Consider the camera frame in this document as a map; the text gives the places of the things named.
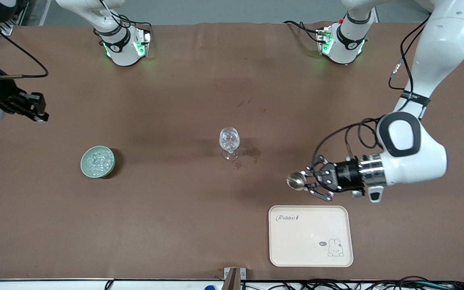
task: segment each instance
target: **bunny illustration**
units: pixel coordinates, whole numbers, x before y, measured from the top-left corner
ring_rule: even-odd
[[[343,257],[343,247],[339,239],[330,239],[329,240],[329,252],[327,254],[329,257]]]

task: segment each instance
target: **bowl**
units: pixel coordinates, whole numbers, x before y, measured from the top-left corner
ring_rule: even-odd
[[[116,157],[109,147],[95,146],[81,157],[80,169],[89,178],[108,176],[116,165]]]

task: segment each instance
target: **wet stain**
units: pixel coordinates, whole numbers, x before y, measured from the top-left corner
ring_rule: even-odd
[[[254,163],[257,163],[257,161],[261,157],[261,154],[263,154],[263,153],[257,147],[253,147],[251,150],[248,150],[245,153],[243,153],[243,155],[250,156],[251,158],[254,158]]]

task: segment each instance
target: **black band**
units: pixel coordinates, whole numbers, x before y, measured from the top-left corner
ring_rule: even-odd
[[[359,40],[352,40],[350,38],[347,38],[345,35],[343,35],[343,33],[341,33],[341,25],[338,26],[338,29],[336,31],[336,35],[338,36],[338,40],[339,42],[341,42],[342,44],[345,45],[345,48],[349,51],[352,51],[354,49],[356,49],[357,47],[359,47],[359,44],[362,44],[363,40],[365,40],[365,38],[361,38]]]
[[[115,53],[122,52],[123,47],[125,47],[125,45],[128,44],[128,42],[130,41],[130,35],[131,35],[130,31],[127,29],[126,35],[123,39],[121,39],[120,41],[116,43],[110,43],[110,42],[104,41],[105,46],[107,46],[107,48],[110,49],[112,52],[115,52]]]
[[[123,28],[123,20],[119,20],[119,26],[116,27],[116,29],[109,31],[109,32],[101,32],[96,30],[98,32],[99,36],[112,36],[118,34],[119,31],[121,31],[121,28]]]
[[[413,146],[406,150],[397,149],[393,143],[392,137],[389,132],[389,127],[394,121],[402,120],[411,126],[413,132]],[[416,154],[420,150],[421,134],[420,122],[418,119],[408,112],[393,112],[386,115],[379,122],[379,135],[381,136],[381,143],[388,152],[394,157],[404,157]]]
[[[411,94],[410,91],[403,91],[402,94],[400,95],[400,97],[402,99],[408,99],[409,101],[418,103],[418,104],[420,104],[420,105],[422,105],[424,107],[427,107],[427,105],[429,105],[429,103],[431,102],[430,98],[424,97],[423,95],[413,93],[410,96],[410,94]]]
[[[372,11],[371,10],[368,13],[368,18],[366,20],[352,19],[352,17],[350,17],[350,14],[348,14],[348,12],[346,13],[346,18],[348,19],[348,21],[352,22],[353,24],[367,24],[368,21],[370,21],[370,17],[372,17]]]

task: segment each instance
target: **silver metal cylinder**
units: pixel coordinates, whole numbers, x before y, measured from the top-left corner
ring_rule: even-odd
[[[386,185],[384,166],[379,154],[363,156],[359,160],[359,173],[366,187]]]

